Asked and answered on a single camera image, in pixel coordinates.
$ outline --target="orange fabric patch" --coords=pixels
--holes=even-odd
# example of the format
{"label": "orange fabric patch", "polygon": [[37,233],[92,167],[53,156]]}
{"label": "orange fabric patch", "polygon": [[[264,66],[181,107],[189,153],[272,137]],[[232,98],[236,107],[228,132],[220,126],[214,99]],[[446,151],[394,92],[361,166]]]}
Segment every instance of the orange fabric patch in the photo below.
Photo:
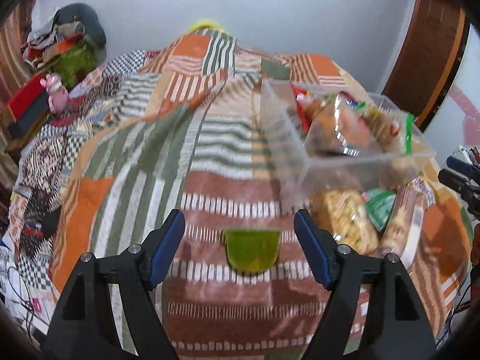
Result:
{"label": "orange fabric patch", "polygon": [[340,76],[340,72],[330,58],[324,55],[309,54],[311,65],[319,76]]}
{"label": "orange fabric patch", "polygon": [[440,280],[445,282],[470,256],[470,241],[464,230],[457,201],[430,206],[423,219],[425,241],[437,257]]}
{"label": "orange fabric patch", "polygon": [[65,247],[62,251],[61,262],[58,268],[52,272],[53,284],[59,292],[62,292],[65,287],[80,255],[88,251],[93,218],[112,183],[113,178],[104,178],[98,181],[89,178],[80,180],[77,204],[65,228]]}
{"label": "orange fabric patch", "polygon": [[210,36],[192,34],[184,37],[173,50],[172,56],[205,57],[210,44]]}

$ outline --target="metal screw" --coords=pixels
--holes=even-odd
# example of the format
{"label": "metal screw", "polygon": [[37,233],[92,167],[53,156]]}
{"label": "metal screw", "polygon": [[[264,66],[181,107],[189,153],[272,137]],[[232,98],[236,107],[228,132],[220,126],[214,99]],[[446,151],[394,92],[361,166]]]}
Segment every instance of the metal screw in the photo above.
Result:
{"label": "metal screw", "polygon": [[351,252],[351,249],[348,245],[338,245],[337,250],[342,253],[342,254],[349,254]]}
{"label": "metal screw", "polygon": [[128,247],[128,251],[131,254],[137,254],[141,250],[142,250],[142,245],[140,245],[140,244],[132,244]]}
{"label": "metal screw", "polygon": [[92,253],[84,253],[80,256],[80,260],[82,260],[84,263],[89,262],[92,259]]}
{"label": "metal screw", "polygon": [[400,258],[395,253],[388,253],[387,259],[388,261],[391,261],[393,263],[397,263],[400,261]]}

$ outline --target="door frame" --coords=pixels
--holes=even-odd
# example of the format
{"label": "door frame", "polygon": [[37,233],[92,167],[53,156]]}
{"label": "door frame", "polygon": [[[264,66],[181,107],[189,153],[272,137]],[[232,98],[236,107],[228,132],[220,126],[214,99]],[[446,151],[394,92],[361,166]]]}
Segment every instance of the door frame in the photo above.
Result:
{"label": "door frame", "polygon": [[[410,25],[409,29],[406,33],[405,40],[403,42],[402,49],[400,50],[400,54],[398,55],[397,61],[395,62],[395,66],[392,69],[392,73],[390,74],[390,77],[388,78],[387,84],[385,85],[385,88],[383,89],[382,93],[387,93],[388,90],[390,89],[390,86],[392,85],[393,79],[395,77],[395,74],[398,70],[398,67],[401,65],[403,62],[403,59],[405,58],[406,54],[406,48],[405,45],[409,44],[409,41],[411,40],[411,37],[413,36],[413,28],[415,27],[415,24],[417,23],[418,19],[418,12],[420,9],[420,2],[421,0],[415,0],[415,7],[413,9],[412,13],[412,18],[410,20]],[[448,79],[448,76],[452,70],[452,66],[455,62],[455,58],[457,58],[458,50],[460,48],[460,44],[462,41],[462,34],[465,26],[465,12],[460,9],[460,16],[458,19],[458,26],[457,26],[457,32],[455,33],[455,38],[454,42],[452,45],[452,49],[450,51],[450,55],[448,55],[447,62],[445,64],[445,67],[443,68],[443,72],[440,76],[440,79],[438,80],[433,92],[431,93],[425,107],[423,108],[423,111],[421,114],[417,117],[417,120],[415,121],[415,124],[417,127],[419,127],[423,121],[427,118],[428,114],[434,107],[438,96],[440,95],[440,92],[442,91],[443,87],[445,86],[445,82]]]}

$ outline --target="black cable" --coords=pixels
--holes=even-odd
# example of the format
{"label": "black cable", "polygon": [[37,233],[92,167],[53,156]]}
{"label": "black cable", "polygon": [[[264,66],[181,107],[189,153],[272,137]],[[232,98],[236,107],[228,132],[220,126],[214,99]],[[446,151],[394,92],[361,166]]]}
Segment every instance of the black cable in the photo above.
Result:
{"label": "black cable", "polygon": [[[15,289],[15,287],[13,286],[13,284],[11,283],[11,280],[10,280],[10,269],[16,271],[16,273],[18,273],[18,276],[19,276],[19,283],[20,283],[20,279],[22,280],[23,282],[23,285],[25,286],[26,290],[27,290],[27,295],[28,295],[28,301],[26,301],[25,299],[22,298],[21,295],[18,294],[17,290]],[[26,329],[27,329],[27,335],[28,335],[28,339],[30,340],[30,343],[35,346],[34,342],[33,342],[33,339],[32,339],[32,335],[30,333],[30,329],[32,328],[32,324],[33,324],[33,318],[35,317],[35,309],[33,307],[33,302],[32,302],[32,296],[30,295],[30,290],[28,289],[28,286],[23,278],[23,276],[20,274],[20,272],[18,271],[18,269],[16,269],[15,267],[13,266],[9,266],[8,267],[8,270],[7,270],[7,279],[8,279],[8,282],[11,286],[11,289],[14,291],[15,295],[18,296],[18,298],[20,299],[20,305],[22,305],[26,311],[27,311],[27,315],[25,316],[24,318],[24,321],[25,321],[25,326],[26,326]],[[42,319],[40,318],[40,316],[38,315],[37,318],[42,321],[43,323],[45,323],[45,325],[48,326],[48,324]]]}
{"label": "black cable", "polygon": [[443,331],[443,334],[442,336],[438,339],[437,341],[437,349],[440,347],[441,344],[443,344],[443,342],[448,338],[448,322],[450,321],[450,319],[452,318],[453,316],[453,308],[450,310],[450,312],[448,313],[447,315],[447,318],[445,320],[445,330]]}
{"label": "black cable", "polygon": [[457,309],[460,307],[460,305],[462,304],[462,300],[464,299],[465,297],[465,294],[468,292],[469,288],[471,287],[471,283],[469,284],[469,286],[465,289],[465,292],[463,293],[462,297],[460,298],[460,302],[458,302],[458,304],[455,306],[455,308],[453,309],[453,312],[452,312],[452,317],[450,318],[450,320],[448,321],[448,334],[449,335],[452,335],[452,321],[453,321],[453,316],[455,315],[455,312],[457,311]]}
{"label": "black cable", "polygon": [[[17,302],[16,300],[10,300],[10,302],[15,303],[15,304],[19,304],[20,306],[22,306],[23,308],[25,308],[25,304],[23,304],[23,303],[21,303],[21,302]],[[50,319],[50,316],[49,316],[49,314],[48,314],[48,312],[47,312],[47,309],[45,309],[45,314],[47,315],[47,317],[48,317],[48,319],[49,319],[48,322],[46,322],[43,318],[40,318],[40,316],[38,315],[38,313],[37,313],[37,315],[35,316],[35,318],[37,318],[37,320],[39,320],[39,321],[42,321],[46,326],[49,326],[49,325],[50,325],[50,322],[51,322],[51,319]]]}

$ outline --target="white wall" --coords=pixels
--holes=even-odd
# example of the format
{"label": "white wall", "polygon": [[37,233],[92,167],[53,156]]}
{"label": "white wall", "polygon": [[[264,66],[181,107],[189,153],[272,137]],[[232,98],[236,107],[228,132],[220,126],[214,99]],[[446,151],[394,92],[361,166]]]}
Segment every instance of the white wall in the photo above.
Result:
{"label": "white wall", "polygon": [[458,145],[480,147],[480,36],[470,26],[465,54],[447,97],[425,130],[444,164]]}
{"label": "white wall", "polygon": [[381,88],[393,67],[413,10],[412,0],[37,0],[34,27],[73,2],[97,11],[107,60],[135,48],[162,49],[210,18],[245,45],[329,56],[369,91]]}

